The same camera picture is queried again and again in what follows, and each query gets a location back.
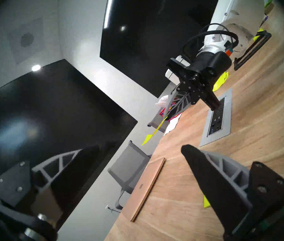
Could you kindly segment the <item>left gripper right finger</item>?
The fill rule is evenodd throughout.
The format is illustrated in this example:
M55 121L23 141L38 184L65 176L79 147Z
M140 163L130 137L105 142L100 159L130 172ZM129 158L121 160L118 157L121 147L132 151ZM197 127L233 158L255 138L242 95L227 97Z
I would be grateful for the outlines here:
M204 196L224 228L223 237L283 237L284 178L262 162L248 169L235 160L183 145Z

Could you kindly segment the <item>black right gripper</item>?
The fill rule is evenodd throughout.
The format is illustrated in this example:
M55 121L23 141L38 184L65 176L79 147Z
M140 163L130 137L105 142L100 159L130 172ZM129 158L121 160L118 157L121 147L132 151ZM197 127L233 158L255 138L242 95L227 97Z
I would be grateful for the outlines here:
M189 66L171 58L169 70L179 79L179 84L169 95L166 105L166 120L170 121L191 105L202 100L212 111L220 106L213 92L219 77L232 65L231 58L224 51L201 52Z

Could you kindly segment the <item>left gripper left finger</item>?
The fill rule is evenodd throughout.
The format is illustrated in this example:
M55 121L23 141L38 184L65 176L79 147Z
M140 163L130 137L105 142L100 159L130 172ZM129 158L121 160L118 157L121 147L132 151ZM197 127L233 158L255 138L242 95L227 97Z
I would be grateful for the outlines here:
M61 227L100 172L100 145L23 160L0 174L0 201L24 214L44 214Z

